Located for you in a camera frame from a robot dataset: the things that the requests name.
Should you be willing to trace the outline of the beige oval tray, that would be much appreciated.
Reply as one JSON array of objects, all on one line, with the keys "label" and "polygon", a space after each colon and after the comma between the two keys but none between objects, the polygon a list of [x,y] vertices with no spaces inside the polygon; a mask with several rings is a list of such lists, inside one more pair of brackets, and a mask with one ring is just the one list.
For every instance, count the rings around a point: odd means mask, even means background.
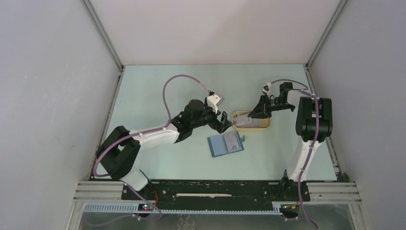
[{"label": "beige oval tray", "polygon": [[[232,114],[232,122],[233,122],[233,118],[239,114],[249,114],[250,111],[248,110],[239,110],[239,111],[235,111]],[[254,119],[252,118],[252,122],[250,124],[244,125],[244,126],[232,126],[233,129],[235,131],[238,132],[263,132],[266,131],[267,129],[269,129],[271,126],[271,119],[267,118],[267,119]]]}]

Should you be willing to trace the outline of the blue card holder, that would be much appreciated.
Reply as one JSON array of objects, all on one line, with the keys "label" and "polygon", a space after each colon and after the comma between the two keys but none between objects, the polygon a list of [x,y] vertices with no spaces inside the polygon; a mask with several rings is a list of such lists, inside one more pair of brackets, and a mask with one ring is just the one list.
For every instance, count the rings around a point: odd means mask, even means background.
[{"label": "blue card holder", "polygon": [[208,137],[208,145],[213,158],[243,151],[245,136],[240,136],[237,131]]}]

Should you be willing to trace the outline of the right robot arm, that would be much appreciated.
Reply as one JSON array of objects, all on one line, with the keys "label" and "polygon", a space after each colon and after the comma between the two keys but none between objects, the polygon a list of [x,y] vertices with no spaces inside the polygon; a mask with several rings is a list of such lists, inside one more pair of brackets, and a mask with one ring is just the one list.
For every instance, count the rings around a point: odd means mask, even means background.
[{"label": "right robot arm", "polygon": [[297,112],[295,131],[298,145],[292,163],[286,170],[286,176],[293,182],[307,180],[308,167],[319,146],[330,137],[333,131],[332,100],[317,97],[308,92],[308,87],[293,87],[294,80],[279,80],[278,96],[272,92],[272,83],[263,87],[262,95],[254,109],[248,114],[250,118],[271,118],[272,112],[291,110]]}]

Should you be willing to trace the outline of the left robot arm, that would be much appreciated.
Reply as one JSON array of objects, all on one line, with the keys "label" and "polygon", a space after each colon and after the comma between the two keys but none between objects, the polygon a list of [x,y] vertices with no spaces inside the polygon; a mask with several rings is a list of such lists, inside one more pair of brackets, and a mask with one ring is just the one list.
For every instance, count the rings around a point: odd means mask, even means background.
[{"label": "left robot arm", "polygon": [[183,111],[164,126],[133,132],[118,126],[99,146],[94,169],[101,165],[106,176],[133,188],[133,194],[139,199],[147,199],[151,195],[150,180],[135,166],[139,152],[184,141],[192,135],[194,129],[203,126],[209,126],[222,134],[232,126],[232,122],[226,112],[213,110],[208,101],[191,100]]}]

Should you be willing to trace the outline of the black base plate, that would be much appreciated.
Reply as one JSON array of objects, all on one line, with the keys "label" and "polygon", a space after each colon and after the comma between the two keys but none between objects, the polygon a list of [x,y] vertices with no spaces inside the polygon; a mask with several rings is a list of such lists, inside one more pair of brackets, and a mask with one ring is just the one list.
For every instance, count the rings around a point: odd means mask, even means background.
[{"label": "black base plate", "polygon": [[306,183],[291,180],[153,180],[139,195],[159,209],[272,210],[274,202],[310,201]]}]

